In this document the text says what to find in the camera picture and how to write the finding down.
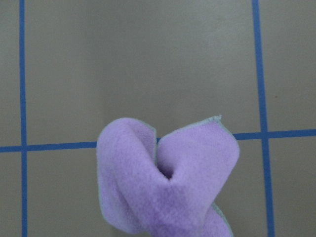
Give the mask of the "purple microfiber cloth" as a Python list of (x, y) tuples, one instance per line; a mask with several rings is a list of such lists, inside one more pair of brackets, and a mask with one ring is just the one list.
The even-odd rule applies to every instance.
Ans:
[(104, 219), (128, 234), (231, 237), (215, 199), (238, 157), (234, 136), (214, 116), (161, 139), (150, 125), (119, 118), (97, 140)]

